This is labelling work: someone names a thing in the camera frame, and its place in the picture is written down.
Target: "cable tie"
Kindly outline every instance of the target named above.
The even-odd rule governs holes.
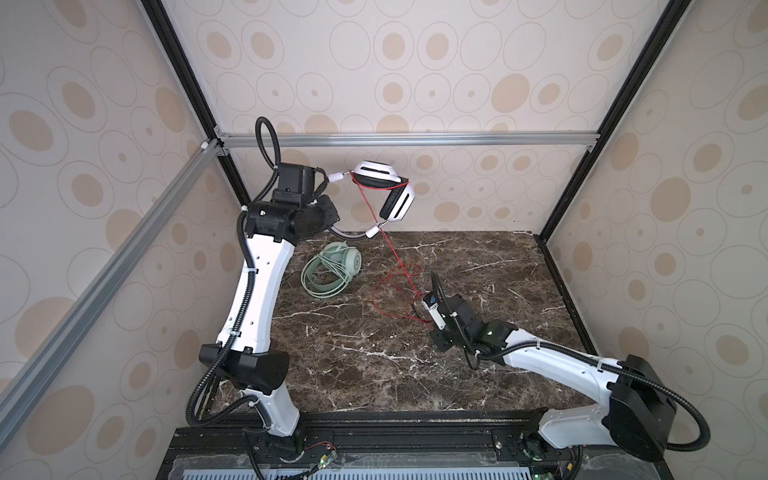
[[[243,334],[243,333],[242,333],[241,331],[239,331],[239,330],[235,331],[235,330],[234,330],[232,327],[230,327],[230,328],[227,328],[227,329],[223,329],[222,331],[223,331],[223,332],[226,332],[226,333],[227,333],[227,335],[236,335],[236,334],[237,334],[237,338],[240,338],[240,335],[242,335],[242,334]]]

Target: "aluminum frame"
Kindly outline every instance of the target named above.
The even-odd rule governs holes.
[[[205,148],[187,162],[6,390],[0,400],[0,452],[22,426],[203,171],[221,152],[216,139],[208,140],[203,145]]]
[[[224,148],[257,147],[252,134],[220,136]],[[594,145],[600,138],[596,131],[511,131],[445,133],[345,133],[280,134],[281,147],[434,147],[440,145]],[[264,145],[272,147],[265,136]]]

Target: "enclosure wall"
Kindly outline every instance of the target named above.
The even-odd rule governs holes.
[[[240,277],[226,182],[205,170],[0,455],[2,480],[155,477]]]
[[[200,151],[153,35],[130,0],[2,6],[0,398]],[[0,478],[154,477],[237,280],[238,206],[217,169],[0,454]]]
[[[676,478],[768,464],[768,2],[701,2],[549,242],[599,352],[649,359],[713,430]],[[678,413],[670,440],[697,436]]]
[[[236,134],[253,133],[260,115],[281,134],[596,130],[666,4],[164,2],[220,130]],[[421,193],[392,229],[537,233],[585,148],[326,147],[286,157],[402,168]],[[233,159],[256,192],[263,179],[251,167],[262,161],[251,156]],[[343,226],[369,226],[359,193],[350,195],[338,199]]]

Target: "marble tabletop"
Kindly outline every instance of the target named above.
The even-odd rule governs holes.
[[[528,233],[391,232],[403,263],[418,264],[412,276],[430,290],[429,272],[444,281],[447,296],[460,293],[484,319],[503,319],[543,339],[581,349],[573,323],[544,257]],[[375,285],[399,264],[378,235],[350,242],[362,254],[362,269],[338,296],[318,300],[306,293],[301,269],[330,235],[301,243],[286,268],[272,322],[272,349],[290,354],[286,378],[302,412],[569,408],[591,403],[568,387],[535,373],[484,362],[470,370],[458,348],[436,352],[429,328],[379,312]],[[409,272],[418,272],[409,266]],[[376,289],[379,310],[413,315],[406,308],[412,288],[405,276]],[[428,319],[417,305],[418,314]],[[223,382],[212,411],[240,393]]]

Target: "red cable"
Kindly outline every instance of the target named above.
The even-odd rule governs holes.
[[[366,193],[362,191],[364,186],[359,184],[357,182],[357,180],[355,180],[355,176],[354,175],[351,175],[351,177],[352,177],[353,182],[355,182],[357,187],[360,189],[360,194],[362,195],[362,199],[366,201],[366,205],[368,205],[368,210],[370,210],[371,215],[373,216],[373,221],[378,223],[378,219],[376,218],[376,212],[373,211],[373,207],[371,207],[371,203],[368,201],[368,198],[366,197]],[[372,188],[372,187],[365,187],[365,188],[369,188],[371,190],[393,190],[395,188],[402,187],[402,185],[407,185],[407,182],[404,183],[404,184],[396,185],[394,187],[390,187],[390,188]],[[373,308],[378,310],[379,313],[382,313],[382,314],[387,315],[387,316],[393,316],[395,318],[407,318],[407,319],[412,319],[412,320],[418,320],[419,322],[424,323],[425,325],[428,324],[429,322],[426,322],[424,319],[420,319],[417,316],[395,315],[395,314],[392,314],[392,313],[387,313],[387,312],[381,310],[376,305],[376,290],[379,288],[379,285],[381,285],[382,283],[384,283],[386,281],[389,281],[389,284],[394,286],[400,292],[400,295],[402,295],[403,301],[406,304],[406,311],[408,311],[409,306],[413,303],[413,299],[414,298],[416,298],[420,294],[425,293],[425,292],[419,292],[419,289],[417,289],[416,285],[413,284],[413,280],[411,280],[411,276],[408,274],[408,270],[406,269],[406,265],[403,264],[402,260],[400,260],[400,256],[395,251],[395,247],[392,246],[392,242],[389,241],[389,237],[387,237],[387,234],[384,232],[383,229],[381,229],[380,231],[381,231],[382,235],[384,236],[384,238],[386,238],[386,242],[389,244],[389,248],[392,249],[392,253],[395,254],[395,258],[397,259],[398,263],[400,264],[400,268],[402,268],[402,273],[393,273],[392,272],[393,269],[389,269],[389,271],[387,272],[387,275],[384,278],[382,278],[381,280],[379,280],[379,282],[373,287],[373,293],[371,295],[371,304],[373,305]],[[419,268],[419,274],[421,274],[424,271],[422,266],[418,265],[417,263],[408,263],[408,265],[409,266],[417,266]],[[398,276],[398,275],[405,275],[406,278],[408,279],[408,281],[411,283],[411,287],[413,287],[413,295],[411,296],[410,302],[408,300],[408,297],[403,293],[402,289],[399,286],[395,285],[394,282],[392,282],[392,277],[393,276]]]

